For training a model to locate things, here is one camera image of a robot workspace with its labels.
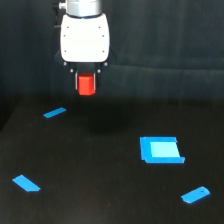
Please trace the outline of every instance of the blue rectangular piece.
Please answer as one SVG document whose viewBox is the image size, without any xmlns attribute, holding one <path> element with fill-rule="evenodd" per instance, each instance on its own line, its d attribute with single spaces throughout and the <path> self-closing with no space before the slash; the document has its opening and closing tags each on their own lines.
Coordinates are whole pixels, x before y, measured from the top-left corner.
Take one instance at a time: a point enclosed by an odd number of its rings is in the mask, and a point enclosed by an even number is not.
<svg viewBox="0 0 224 224">
<path fill-rule="evenodd" d="M 53 111 L 51 111 L 49 113 L 44 114 L 44 117 L 50 118 L 50 117 L 53 117 L 55 115 L 61 114 L 61 113 L 65 112 L 65 111 L 66 111 L 66 109 L 63 108 L 63 107 L 61 107 L 61 108 L 58 108 L 56 110 L 53 110 Z"/>
<path fill-rule="evenodd" d="M 147 163 L 184 163 L 185 157 L 152 157 L 145 160 Z"/>
<path fill-rule="evenodd" d="M 40 188 L 32 183 L 30 180 L 28 180 L 26 177 L 23 175 L 20 175 L 13 179 L 13 182 L 19 185 L 21 188 L 23 188 L 25 191 L 30 192 L 30 191 L 39 191 Z"/>
<path fill-rule="evenodd" d="M 140 138 L 142 160 L 145 160 L 147 163 L 184 163 L 185 158 L 180 157 L 179 155 L 179 151 L 176 146 L 176 138 L 162 137 L 162 140 L 167 140 L 168 142 L 159 142 L 159 140 L 160 137 Z"/>
<path fill-rule="evenodd" d="M 183 201 L 191 204 L 209 194 L 210 192 L 208 189 L 206 189 L 205 187 L 199 187 L 198 189 L 181 196 L 181 198 L 183 199 Z"/>
<path fill-rule="evenodd" d="M 176 137 L 141 137 L 149 142 L 177 142 Z"/>
</svg>

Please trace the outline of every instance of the light blue square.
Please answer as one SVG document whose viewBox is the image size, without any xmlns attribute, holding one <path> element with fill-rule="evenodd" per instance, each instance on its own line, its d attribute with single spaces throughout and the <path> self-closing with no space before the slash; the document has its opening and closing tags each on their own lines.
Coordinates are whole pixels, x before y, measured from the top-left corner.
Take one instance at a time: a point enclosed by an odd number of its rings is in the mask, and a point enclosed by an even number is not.
<svg viewBox="0 0 224 224">
<path fill-rule="evenodd" d="M 152 157 L 180 157 L 176 142 L 151 142 Z"/>
</svg>

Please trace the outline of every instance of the blue tile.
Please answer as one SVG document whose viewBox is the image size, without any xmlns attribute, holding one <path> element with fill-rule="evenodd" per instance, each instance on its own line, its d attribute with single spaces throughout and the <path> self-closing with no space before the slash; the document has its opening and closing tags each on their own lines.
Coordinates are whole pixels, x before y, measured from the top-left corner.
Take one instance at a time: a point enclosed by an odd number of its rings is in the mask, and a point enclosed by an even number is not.
<svg viewBox="0 0 224 224">
<path fill-rule="evenodd" d="M 184 163 L 185 158 L 180 157 L 176 142 L 175 137 L 142 137 L 141 158 L 146 163 Z"/>
<path fill-rule="evenodd" d="M 183 201 L 191 204 L 209 194 L 210 192 L 208 189 L 206 189 L 205 187 L 199 187 L 198 189 L 181 196 L 181 198 L 183 199 Z"/>
<path fill-rule="evenodd" d="M 30 180 L 28 180 L 26 177 L 23 175 L 20 175 L 13 179 L 13 182 L 19 185 L 21 188 L 23 188 L 25 191 L 30 192 L 30 191 L 39 191 L 40 188 L 32 183 Z"/>
<path fill-rule="evenodd" d="M 141 137 L 149 142 L 177 142 L 176 137 Z"/>
<path fill-rule="evenodd" d="M 180 157 L 176 142 L 151 142 L 152 157 Z"/>
<path fill-rule="evenodd" d="M 58 108 L 56 110 L 53 110 L 53 111 L 51 111 L 49 113 L 44 114 L 44 117 L 50 118 L 50 117 L 53 117 L 55 115 L 61 114 L 61 113 L 65 112 L 65 111 L 66 111 L 66 109 L 63 108 L 63 107 L 61 107 L 61 108 Z"/>
</svg>

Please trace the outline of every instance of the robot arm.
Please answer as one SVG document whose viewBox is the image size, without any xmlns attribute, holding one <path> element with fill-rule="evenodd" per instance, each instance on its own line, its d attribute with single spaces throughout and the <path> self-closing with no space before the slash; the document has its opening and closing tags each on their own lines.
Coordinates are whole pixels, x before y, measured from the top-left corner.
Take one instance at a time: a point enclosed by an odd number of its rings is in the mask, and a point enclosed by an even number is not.
<svg viewBox="0 0 224 224">
<path fill-rule="evenodd" d="M 53 4 L 53 8 L 66 10 L 60 26 L 60 50 L 56 55 L 62 60 L 57 61 L 69 67 L 80 95 L 92 95 L 99 87 L 103 67 L 108 66 L 110 51 L 109 26 L 102 13 L 102 0 L 67 0 Z M 94 63 L 94 73 L 78 74 L 76 64 L 82 62 Z M 86 93 L 84 85 L 89 86 Z"/>
</svg>

